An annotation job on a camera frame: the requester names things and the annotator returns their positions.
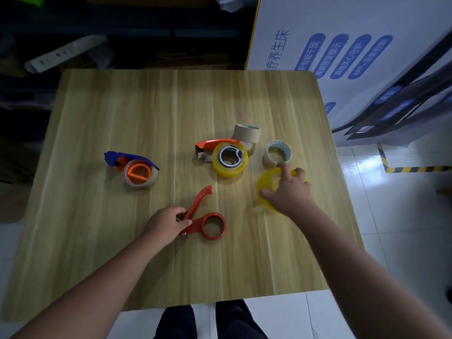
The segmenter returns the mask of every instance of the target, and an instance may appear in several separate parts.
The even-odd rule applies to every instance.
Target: leg
[[[197,339],[195,314],[192,306],[168,307],[162,314],[155,339]]]
[[[219,339],[267,338],[243,300],[217,302],[216,320]]]

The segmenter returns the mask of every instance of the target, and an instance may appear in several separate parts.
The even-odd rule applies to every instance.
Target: person's right hand
[[[309,182],[304,182],[305,171],[302,168],[296,168],[296,175],[292,176],[286,163],[279,163],[277,166],[281,168],[279,188],[274,192],[261,189],[259,195],[274,209],[289,217],[306,206],[314,205],[310,191],[311,185]]]

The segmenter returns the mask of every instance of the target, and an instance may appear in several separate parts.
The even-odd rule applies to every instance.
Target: wooden table
[[[195,142],[262,129],[241,176],[222,178]],[[362,245],[315,77],[295,71],[70,70],[60,82],[10,279],[3,318],[27,320],[136,238],[157,209],[217,211],[222,239],[178,237],[149,264],[126,310],[326,289],[301,232],[263,212],[256,181],[266,145],[291,145],[317,204]],[[150,158],[154,187],[131,190],[108,150]]]

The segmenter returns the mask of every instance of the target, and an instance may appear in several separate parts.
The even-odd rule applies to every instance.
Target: beige tape roll
[[[268,144],[263,154],[264,161],[271,167],[275,167],[278,163],[287,163],[291,158],[292,149],[281,140],[276,140]]]
[[[133,179],[127,174],[127,171],[129,171],[130,167],[137,164],[146,165],[151,171],[151,175],[149,176],[148,180],[144,181],[143,183],[139,183],[139,180]],[[157,168],[155,166],[149,166],[149,163],[143,159],[132,159],[124,168],[124,180],[133,188],[150,188],[155,184],[155,182],[157,182],[158,176],[159,171],[157,170]]]
[[[259,141],[260,128],[251,125],[235,124],[233,139],[256,144]]]

